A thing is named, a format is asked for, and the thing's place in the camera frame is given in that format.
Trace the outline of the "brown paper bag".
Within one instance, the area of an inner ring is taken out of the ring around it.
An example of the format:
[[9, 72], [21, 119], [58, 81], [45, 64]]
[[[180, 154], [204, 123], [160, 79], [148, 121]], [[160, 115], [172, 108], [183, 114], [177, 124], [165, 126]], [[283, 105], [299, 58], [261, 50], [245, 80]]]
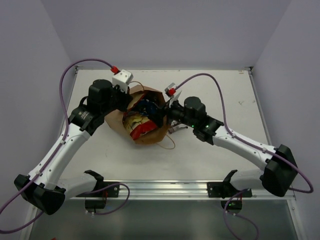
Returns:
[[147, 114], [141, 114], [138, 111], [137, 104], [141, 100], [149, 100], [159, 105], [166, 103], [162, 92], [142, 85], [138, 81], [136, 81], [136, 83], [136, 86], [133, 86], [129, 89], [129, 94], [132, 96], [132, 101], [128, 105], [127, 110], [114, 110], [113, 112], [109, 113], [104, 120], [112, 130], [137, 145], [158, 145], [168, 134], [168, 130], [170, 128], [169, 124], [157, 126], [156, 129], [142, 135], [136, 140], [132, 139], [130, 133], [128, 133], [124, 127], [124, 120], [129, 116], [140, 115], [148, 117]]

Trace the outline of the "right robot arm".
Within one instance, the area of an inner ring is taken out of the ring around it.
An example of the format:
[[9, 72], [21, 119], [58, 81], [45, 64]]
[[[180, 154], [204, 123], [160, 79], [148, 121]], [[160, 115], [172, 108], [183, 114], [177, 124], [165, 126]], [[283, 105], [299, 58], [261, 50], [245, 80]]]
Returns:
[[297, 176], [297, 164], [292, 151], [285, 145], [274, 147], [245, 137], [227, 128], [206, 112], [206, 106], [198, 97], [191, 96], [180, 105], [172, 104], [147, 108], [148, 116], [158, 127], [177, 121], [193, 129], [193, 134], [202, 142], [229, 150], [254, 164], [254, 170], [232, 170], [214, 190], [220, 198], [235, 196], [244, 189], [265, 189], [269, 193], [283, 197]]

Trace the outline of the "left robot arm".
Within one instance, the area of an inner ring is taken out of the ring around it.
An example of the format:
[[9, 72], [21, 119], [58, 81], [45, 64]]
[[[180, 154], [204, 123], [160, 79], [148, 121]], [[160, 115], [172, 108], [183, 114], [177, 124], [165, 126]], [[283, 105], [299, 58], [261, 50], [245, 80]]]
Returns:
[[43, 213], [52, 215], [64, 201], [78, 195], [103, 193], [104, 178], [86, 170], [76, 178], [61, 179], [61, 175], [81, 146], [105, 121], [105, 116], [126, 111], [132, 97], [127, 83], [97, 79], [89, 86], [88, 95], [80, 100], [68, 116], [64, 132], [42, 161], [28, 175], [18, 175], [14, 185], [24, 200]]

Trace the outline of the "brown chocolate bar wrapper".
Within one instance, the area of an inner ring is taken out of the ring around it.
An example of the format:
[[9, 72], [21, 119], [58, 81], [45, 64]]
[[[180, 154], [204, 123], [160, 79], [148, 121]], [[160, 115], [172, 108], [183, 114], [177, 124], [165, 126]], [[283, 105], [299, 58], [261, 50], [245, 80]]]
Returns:
[[173, 134], [174, 132], [177, 132], [177, 131], [183, 130], [183, 129], [187, 129], [187, 128], [188, 128], [187, 125], [180, 123], [176, 120], [173, 120], [171, 122], [170, 128], [168, 129], [168, 132], [169, 132], [169, 134]]

